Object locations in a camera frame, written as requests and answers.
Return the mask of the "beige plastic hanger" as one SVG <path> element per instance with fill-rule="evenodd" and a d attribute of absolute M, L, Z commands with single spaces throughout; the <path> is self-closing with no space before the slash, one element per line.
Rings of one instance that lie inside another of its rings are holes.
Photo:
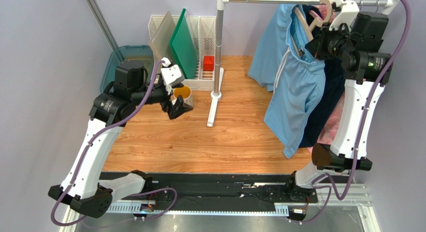
<path fill-rule="evenodd" d="M 311 42 L 314 39 L 312 32 L 316 27 L 321 28 L 323 25 L 330 24 L 333 20 L 334 11 L 332 0 L 319 0 L 319 4 L 325 6 L 326 8 L 325 17 L 322 18 L 318 13 L 312 12 L 310 10 L 308 14 L 313 17 L 313 21 L 311 23 L 307 22 L 306 15 L 301 9 L 299 9 L 297 6 L 295 6 L 293 9 L 293 13 L 299 20 L 301 27 L 306 34 L 308 42 Z"/>

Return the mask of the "light blue shorts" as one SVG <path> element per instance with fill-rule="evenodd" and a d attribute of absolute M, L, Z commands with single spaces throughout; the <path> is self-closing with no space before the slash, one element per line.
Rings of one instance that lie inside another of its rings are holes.
<path fill-rule="evenodd" d="M 272 93 L 264 123 L 283 144 L 290 159 L 298 150 L 308 118 L 325 90 L 325 63 L 304 51 L 308 35 L 296 11 L 281 4 L 257 43 L 248 76 Z"/>

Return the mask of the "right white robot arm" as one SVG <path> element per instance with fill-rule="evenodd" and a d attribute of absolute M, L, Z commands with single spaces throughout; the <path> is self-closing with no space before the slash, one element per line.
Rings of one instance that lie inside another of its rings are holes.
<path fill-rule="evenodd" d="M 314 185 L 330 172 L 371 170 L 366 142 L 377 101 L 393 66 L 393 56 L 380 52 L 388 23 L 385 14 L 361 12 L 353 25 L 343 23 L 333 28 L 327 23 L 305 46 L 316 59 L 341 61 L 345 98 L 333 142 L 316 143 L 311 162 L 291 174 L 285 189 L 288 200 L 307 201 L 315 192 Z"/>

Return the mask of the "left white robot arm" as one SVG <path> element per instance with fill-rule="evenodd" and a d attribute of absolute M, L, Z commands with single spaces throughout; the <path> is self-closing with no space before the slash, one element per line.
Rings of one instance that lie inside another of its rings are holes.
<path fill-rule="evenodd" d="M 100 175 L 119 134 L 144 105 L 159 104 L 171 120 L 193 109 L 182 96 L 172 99 L 184 80 L 180 67 L 167 58 L 158 61 L 152 72 L 136 60 L 117 65 L 113 81 L 93 101 L 85 138 L 70 172 L 49 189 L 48 196 L 83 218 L 99 218 L 118 200 L 153 193 L 152 177 L 140 170 L 112 180 L 100 180 Z"/>

